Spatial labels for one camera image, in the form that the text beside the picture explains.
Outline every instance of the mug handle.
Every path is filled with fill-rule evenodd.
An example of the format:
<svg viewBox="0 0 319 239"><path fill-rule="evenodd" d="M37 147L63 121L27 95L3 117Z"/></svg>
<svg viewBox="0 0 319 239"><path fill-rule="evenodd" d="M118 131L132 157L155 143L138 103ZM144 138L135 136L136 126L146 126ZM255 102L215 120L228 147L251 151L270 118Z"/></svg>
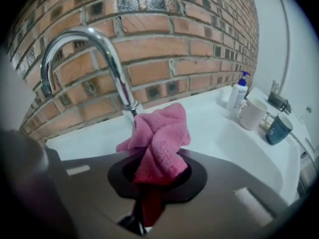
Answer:
<svg viewBox="0 0 319 239"><path fill-rule="evenodd" d="M265 128L267 128L267 124L271 125L271 123L267 123L268 117L271 117L271 115L270 115L270 114L267 114L266 118L264 119L264 121L265 121Z"/></svg>
<svg viewBox="0 0 319 239"><path fill-rule="evenodd" d="M240 104L240 106L239 106L239 108L238 108L238 110L237 110L237 117L238 117L239 119L240 119L241 111L244 109L245 106L247 106L247 102L246 102L246 101L243 101L243 102Z"/></svg>

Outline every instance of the chrome faucet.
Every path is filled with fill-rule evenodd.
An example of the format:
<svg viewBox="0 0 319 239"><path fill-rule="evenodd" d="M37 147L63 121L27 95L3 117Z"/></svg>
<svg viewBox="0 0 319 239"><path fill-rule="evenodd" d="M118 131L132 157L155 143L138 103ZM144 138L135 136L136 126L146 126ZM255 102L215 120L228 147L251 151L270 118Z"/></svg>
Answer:
<svg viewBox="0 0 319 239"><path fill-rule="evenodd" d="M133 97L114 45L103 33L92 27L79 26L67 29L48 44L41 61L41 82L44 96L51 97L52 91L55 91L52 70L50 69L56 52L64 44L76 40L88 41L102 53L122 100L122 111L133 122L134 116L143 112L143 107Z"/></svg>

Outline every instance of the brick wall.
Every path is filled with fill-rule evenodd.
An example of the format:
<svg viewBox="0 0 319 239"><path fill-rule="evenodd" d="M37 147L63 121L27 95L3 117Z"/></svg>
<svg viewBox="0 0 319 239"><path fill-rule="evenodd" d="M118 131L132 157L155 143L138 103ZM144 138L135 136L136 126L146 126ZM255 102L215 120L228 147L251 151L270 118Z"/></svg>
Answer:
<svg viewBox="0 0 319 239"><path fill-rule="evenodd" d="M253 0L30 0L8 35L8 55L36 92L22 132L41 141L121 115L102 56L84 41L56 54L57 90L41 92L40 61L66 28L88 25L109 36L144 107L232 85L258 53Z"/></svg>

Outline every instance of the white mug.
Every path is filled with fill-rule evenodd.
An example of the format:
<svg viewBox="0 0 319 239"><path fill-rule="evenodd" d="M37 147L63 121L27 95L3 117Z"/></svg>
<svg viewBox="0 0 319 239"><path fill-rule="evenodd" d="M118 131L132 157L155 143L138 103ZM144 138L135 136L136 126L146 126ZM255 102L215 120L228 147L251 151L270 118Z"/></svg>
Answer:
<svg viewBox="0 0 319 239"><path fill-rule="evenodd" d="M254 130L258 127L266 115L267 106L258 99L248 99L242 103L237 112L240 123L247 130Z"/></svg>

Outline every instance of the countertop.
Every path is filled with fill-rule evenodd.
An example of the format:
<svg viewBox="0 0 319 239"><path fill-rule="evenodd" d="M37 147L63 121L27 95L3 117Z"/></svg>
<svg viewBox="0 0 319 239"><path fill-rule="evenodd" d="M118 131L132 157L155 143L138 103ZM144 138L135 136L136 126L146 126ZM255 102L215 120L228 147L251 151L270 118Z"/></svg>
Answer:
<svg viewBox="0 0 319 239"><path fill-rule="evenodd" d="M262 176L264 178L266 176L268 181L264 181L264 183L269 186L271 186L270 184L275 185L273 189L288 204L291 204L294 200L299 180L299 145L292 138L287 137L281 143L271 146L266 142L265 132L260 127L255 131L245 130L239 124L234 113L225 109L231 90L230 86L226 86L149 108L145 110L145 113L151 113L171 103L178 102L182 104L186 110L187 125L192 138L191 144L183 148L231 161L254 176L256 176L254 173L259 173L257 174L257 178L261 174L259 176L261 181L263 181ZM210 122L226 118L234 121L236 131L240 131L240 134L246 134L257 143L259 148L265 152L267 158L270 159L269 162L273 163L279 171L278 176L272 173L274 171L268 171L267 166L263 162L258 163L257 157L251 156L254 155L254 153L251 153L251 150L245 155L246 161L241 160L240 155L236 155L236 153L232 155L233 160L229 160L227 156L216 154L218 151L214 151L215 147L211 144L211 137L216 132L219 133L218 126L215 126L218 123L213 124ZM49 148L55 149L59 153L61 160L79 159L115 153L117 144L129 138L131 134L132 124L127 117L120 116L49 139L46 145Z"/></svg>
<svg viewBox="0 0 319 239"><path fill-rule="evenodd" d="M290 122L292 123L292 125L294 127L292 133L295 135L295 137L298 139L298 141L300 141L301 147L303 149L305 149L305 151L307 153L309 153L309 155L314 159L314 153L313 153L312 149L310 148L310 146L306 142L306 137L309 139L309 141L311 141L309 133L307 131L307 128L306 128L305 124L301 123L298 120L294 111L292 111L291 114L288 115L287 113L281 112L277 108L273 107L270 103L268 103L268 96L256 87L254 87L252 89L252 91L249 93L247 98L248 99L249 98L256 98L256 99L259 99L260 101L262 101L267 106L267 111L273 116L277 116L277 114L279 114L279 113L282 113L284 116L286 116L290 120Z"/></svg>

